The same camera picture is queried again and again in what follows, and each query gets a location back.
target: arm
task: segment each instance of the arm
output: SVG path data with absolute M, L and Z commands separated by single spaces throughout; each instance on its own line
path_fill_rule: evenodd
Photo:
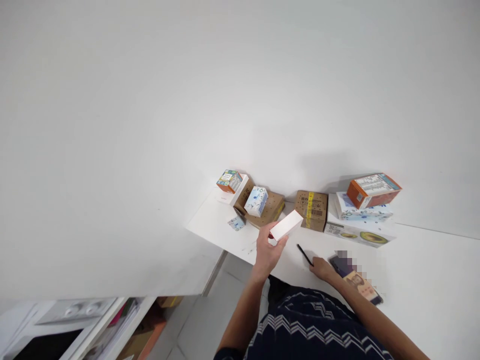
M 429 358 L 383 312 L 347 284 L 321 257 L 313 258 L 310 271 L 333 286 L 353 309 L 363 326 L 398 360 Z
M 258 233 L 255 265 L 221 338 L 217 352 L 222 348 L 231 348 L 237 349 L 243 356 L 257 330 L 262 289 L 270 272 L 279 262 L 289 238 L 283 237 L 276 246 L 269 244 L 270 229 L 277 223 L 278 221 L 263 226 Z

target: hand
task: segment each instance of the hand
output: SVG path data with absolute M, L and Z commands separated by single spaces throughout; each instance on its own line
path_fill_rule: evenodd
M 251 271 L 251 277 L 255 281 L 265 282 L 272 270 L 279 262 L 280 255 L 287 244 L 289 236 L 282 237 L 276 246 L 269 243 L 270 230 L 278 224 L 278 221 L 271 222 L 260 228 L 256 239 L 256 261 Z
M 314 257 L 312 259 L 313 266 L 310 266 L 310 271 L 316 275 L 317 278 L 330 283 L 333 279 L 339 278 L 335 269 L 325 261 L 323 257 Z

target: white desk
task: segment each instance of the white desk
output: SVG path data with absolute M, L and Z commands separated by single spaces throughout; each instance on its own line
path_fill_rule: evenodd
M 215 187 L 187 225 L 207 241 L 255 263 L 258 230 L 236 232 L 228 224 L 232 209 L 216 200 Z M 282 217 L 293 209 L 287 203 Z M 297 249 L 325 259 L 349 251 L 384 303 L 379 305 L 430 358 L 477 359 L 480 353 L 480 240 L 417 227 L 396 226 L 398 238 L 375 249 L 322 232 L 300 228 L 291 234 L 272 275 L 286 283 L 338 293 L 310 273 Z

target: pen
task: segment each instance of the pen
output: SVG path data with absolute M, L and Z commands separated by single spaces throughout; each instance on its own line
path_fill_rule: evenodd
M 310 261 L 309 257 L 307 256 L 307 254 L 305 253 L 305 251 L 302 249 L 302 247 L 297 244 L 296 247 L 298 248 L 298 250 L 301 251 L 301 253 L 303 254 L 303 256 L 305 257 L 305 259 L 308 261 L 308 263 L 313 266 L 312 262 Z

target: tile floor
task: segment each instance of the tile floor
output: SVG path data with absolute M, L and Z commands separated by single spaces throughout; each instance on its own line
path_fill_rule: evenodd
M 148 360 L 212 360 L 249 278 L 252 265 L 228 254 L 208 297 L 186 296 L 165 314 L 166 327 Z M 260 303 L 268 310 L 267 280 Z

